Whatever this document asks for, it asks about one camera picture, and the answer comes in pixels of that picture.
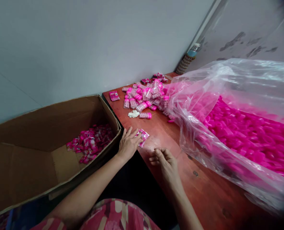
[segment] person's left hand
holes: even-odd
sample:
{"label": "person's left hand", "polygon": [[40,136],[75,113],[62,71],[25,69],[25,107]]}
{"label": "person's left hand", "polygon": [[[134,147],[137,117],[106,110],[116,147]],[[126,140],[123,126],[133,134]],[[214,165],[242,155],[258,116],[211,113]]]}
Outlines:
{"label": "person's left hand", "polygon": [[143,142],[141,139],[141,134],[135,137],[138,132],[136,129],[133,133],[131,133],[132,127],[127,131],[124,129],[122,139],[120,141],[120,147],[117,155],[122,157],[126,162],[132,158],[133,154],[137,150],[139,143]]}

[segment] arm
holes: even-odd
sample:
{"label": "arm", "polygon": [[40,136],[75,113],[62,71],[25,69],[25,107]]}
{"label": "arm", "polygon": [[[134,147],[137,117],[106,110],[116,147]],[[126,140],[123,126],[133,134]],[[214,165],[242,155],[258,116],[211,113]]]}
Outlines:
{"label": "arm", "polygon": [[203,230],[199,219],[183,189],[178,174],[177,161],[166,148],[155,148],[151,153],[150,162],[152,165],[161,166],[162,175],[166,186],[172,197],[172,205],[175,209],[180,229]]}
{"label": "arm", "polygon": [[141,134],[134,137],[138,129],[133,133],[131,131],[132,127],[128,132],[124,129],[118,153],[66,196],[45,219],[59,218],[68,229],[73,229],[81,223],[108,183],[133,156],[138,144],[142,142]]}

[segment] pink patterned clothing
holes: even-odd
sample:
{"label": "pink patterned clothing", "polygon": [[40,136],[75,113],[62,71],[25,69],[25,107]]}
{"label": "pink patterned clothing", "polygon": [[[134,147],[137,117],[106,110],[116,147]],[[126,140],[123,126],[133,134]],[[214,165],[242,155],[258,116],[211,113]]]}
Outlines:
{"label": "pink patterned clothing", "polygon": [[[32,230],[65,230],[59,219],[44,220]],[[158,226],[136,205],[119,199],[98,202],[80,228],[81,230],[157,230]]]}

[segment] clear plastic bag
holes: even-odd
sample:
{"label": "clear plastic bag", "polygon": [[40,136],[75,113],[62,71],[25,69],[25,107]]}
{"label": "clear plastic bag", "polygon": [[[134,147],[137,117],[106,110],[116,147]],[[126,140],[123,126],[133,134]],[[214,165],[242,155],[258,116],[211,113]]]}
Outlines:
{"label": "clear plastic bag", "polygon": [[220,95],[232,108],[284,124],[284,63],[237,58],[211,62],[174,77],[167,95],[183,151],[248,191],[255,204],[284,211],[284,177],[232,151],[202,124]]}

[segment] dark floor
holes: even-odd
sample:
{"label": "dark floor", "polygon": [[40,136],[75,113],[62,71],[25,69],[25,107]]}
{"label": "dark floor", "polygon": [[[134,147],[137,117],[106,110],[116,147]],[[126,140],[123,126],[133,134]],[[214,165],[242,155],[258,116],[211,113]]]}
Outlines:
{"label": "dark floor", "polygon": [[[114,150],[105,156],[105,160],[108,161],[115,152]],[[69,192],[52,201],[45,196],[23,205],[19,208],[21,220],[16,222],[13,229],[22,229],[24,226],[29,229],[39,223]],[[174,209],[138,152],[115,175],[98,201],[105,198],[118,198],[136,204],[163,230],[172,229],[177,224]]]}

